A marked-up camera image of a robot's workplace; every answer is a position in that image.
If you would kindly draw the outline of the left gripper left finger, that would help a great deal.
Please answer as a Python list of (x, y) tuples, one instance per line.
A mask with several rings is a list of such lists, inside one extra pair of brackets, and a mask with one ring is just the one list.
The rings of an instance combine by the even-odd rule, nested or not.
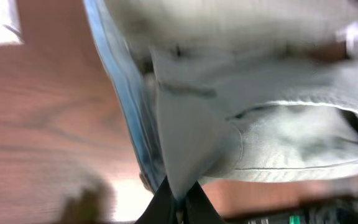
[(167, 178), (164, 178), (145, 212), (135, 224), (177, 224), (176, 201)]

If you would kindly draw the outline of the grey-green shorts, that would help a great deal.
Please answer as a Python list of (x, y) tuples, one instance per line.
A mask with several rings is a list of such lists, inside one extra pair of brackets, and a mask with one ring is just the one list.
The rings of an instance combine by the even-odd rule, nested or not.
[(86, 1), (142, 181), (358, 175), (358, 1)]

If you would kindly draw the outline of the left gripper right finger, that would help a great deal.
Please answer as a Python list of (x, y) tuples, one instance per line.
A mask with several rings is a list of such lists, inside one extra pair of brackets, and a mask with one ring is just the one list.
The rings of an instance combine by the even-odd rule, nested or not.
[(198, 182), (188, 191), (184, 203), (184, 224), (225, 224)]

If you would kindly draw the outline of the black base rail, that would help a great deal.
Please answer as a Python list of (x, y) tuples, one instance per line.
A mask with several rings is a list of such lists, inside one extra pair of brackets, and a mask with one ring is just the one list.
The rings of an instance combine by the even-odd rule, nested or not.
[(358, 200), (334, 200), (226, 221), (234, 224), (358, 224)]

